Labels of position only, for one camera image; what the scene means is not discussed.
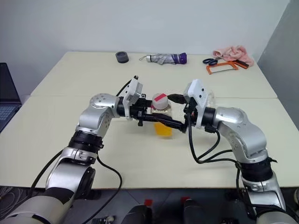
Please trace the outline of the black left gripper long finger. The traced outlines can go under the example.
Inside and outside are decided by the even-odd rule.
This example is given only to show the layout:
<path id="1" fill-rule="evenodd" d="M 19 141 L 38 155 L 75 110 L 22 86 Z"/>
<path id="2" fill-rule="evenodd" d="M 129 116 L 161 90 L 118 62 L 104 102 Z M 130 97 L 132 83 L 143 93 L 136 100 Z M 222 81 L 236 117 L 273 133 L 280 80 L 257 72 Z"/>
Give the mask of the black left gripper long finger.
<path id="1" fill-rule="evenodd" d="M 145 114 L 143 116 L 143 121 L 160 122 L 167 127 L 179 129 L 179 121 L 174 120 L 172 117 L 167 116 L 165 114 L 160 114 L 160 113 Z"/>

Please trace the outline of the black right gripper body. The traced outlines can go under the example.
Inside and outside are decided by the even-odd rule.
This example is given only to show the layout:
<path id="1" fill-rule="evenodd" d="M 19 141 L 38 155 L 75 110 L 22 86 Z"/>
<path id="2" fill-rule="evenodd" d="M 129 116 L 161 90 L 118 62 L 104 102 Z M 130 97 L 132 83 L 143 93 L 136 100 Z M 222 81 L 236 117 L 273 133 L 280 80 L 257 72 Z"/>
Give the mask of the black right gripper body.
<path id="1" fill-rule="evenodd" d="M 186 124 L 196 126 L 198 111 L 196 109 L 197 103 L 194 98 L 190 98 L 184 107 L 184 118 Z"/>

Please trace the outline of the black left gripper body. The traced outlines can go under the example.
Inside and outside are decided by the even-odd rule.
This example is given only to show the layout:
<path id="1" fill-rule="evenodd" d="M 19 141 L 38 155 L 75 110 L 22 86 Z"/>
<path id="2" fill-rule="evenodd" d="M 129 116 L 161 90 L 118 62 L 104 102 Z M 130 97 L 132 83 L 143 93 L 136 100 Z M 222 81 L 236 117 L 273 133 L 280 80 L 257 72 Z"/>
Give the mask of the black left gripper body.
<path id="1" fill-rule="evenodd" d="M 146 94 L 144 93 L 130 106 L 130 116 L 131 118 L 138 120 L 138 126 L 143 126 L 149 107 L 150 101 L 146 99 Z"/>

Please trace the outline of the black right gripper plain finger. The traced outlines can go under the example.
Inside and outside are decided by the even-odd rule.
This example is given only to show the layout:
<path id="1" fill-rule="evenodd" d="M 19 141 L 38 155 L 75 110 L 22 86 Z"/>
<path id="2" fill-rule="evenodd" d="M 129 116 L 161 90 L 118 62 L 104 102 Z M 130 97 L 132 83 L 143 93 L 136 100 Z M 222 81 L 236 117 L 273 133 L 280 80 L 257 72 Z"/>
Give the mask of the black right gripper plain finger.
<path id="1" fill-rule="evenodd" d="M 189 127 L 189 122 L 187 120 L 185 120 L 184 123 L 179 122 L 177 124 L 177 129 L 182 133 L 186 133 L 186 131 L 188 130 L 188 127 Z"/>

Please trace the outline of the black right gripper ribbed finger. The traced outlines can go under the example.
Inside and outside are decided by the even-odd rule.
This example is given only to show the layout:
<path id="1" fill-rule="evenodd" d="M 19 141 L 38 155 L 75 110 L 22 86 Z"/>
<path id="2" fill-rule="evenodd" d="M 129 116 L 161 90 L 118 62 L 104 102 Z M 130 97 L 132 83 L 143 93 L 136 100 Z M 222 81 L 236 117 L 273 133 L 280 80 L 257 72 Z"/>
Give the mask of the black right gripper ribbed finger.
<path id="1" fill-rule="evenodd" d="M 187 100 L 182 94 L 170 94 L 167 98 L 177 104 L 187 104 Z"/>

